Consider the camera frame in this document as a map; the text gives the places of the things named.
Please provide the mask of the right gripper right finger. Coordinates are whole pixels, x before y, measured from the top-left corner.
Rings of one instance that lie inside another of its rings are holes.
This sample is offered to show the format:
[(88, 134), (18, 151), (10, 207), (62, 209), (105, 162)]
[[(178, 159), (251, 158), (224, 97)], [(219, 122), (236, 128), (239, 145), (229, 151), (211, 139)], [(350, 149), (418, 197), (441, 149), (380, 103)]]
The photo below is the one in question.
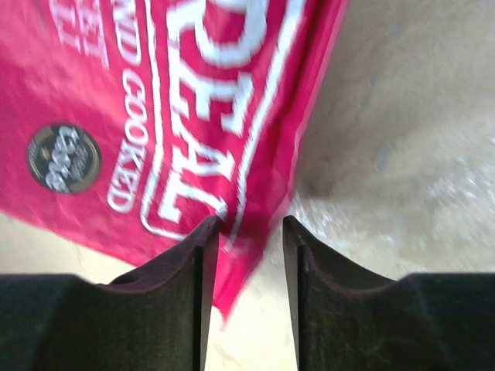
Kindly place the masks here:
[(494, 276), (415, 273), (391, 280), (282, 223), (300, 370), (492, 370)]

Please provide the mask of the pink REAL crisps bag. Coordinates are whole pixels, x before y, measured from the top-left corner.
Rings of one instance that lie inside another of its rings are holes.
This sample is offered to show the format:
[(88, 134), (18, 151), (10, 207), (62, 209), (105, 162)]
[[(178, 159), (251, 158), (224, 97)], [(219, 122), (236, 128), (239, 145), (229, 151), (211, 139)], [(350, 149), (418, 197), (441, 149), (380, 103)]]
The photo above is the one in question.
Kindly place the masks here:
[(3, 1), (1, 210), (139, 266), (219, 216), (227, 318), (287, 213), (345, 1)]

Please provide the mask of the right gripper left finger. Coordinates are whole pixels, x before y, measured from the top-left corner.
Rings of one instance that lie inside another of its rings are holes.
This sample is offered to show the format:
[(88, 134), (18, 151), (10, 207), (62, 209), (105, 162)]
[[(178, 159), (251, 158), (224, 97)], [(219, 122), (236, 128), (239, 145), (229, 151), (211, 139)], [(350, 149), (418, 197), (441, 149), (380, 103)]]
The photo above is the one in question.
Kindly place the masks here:
[(109, 284), (1, 277), (3, 370), (202, 370), (220, 221)]

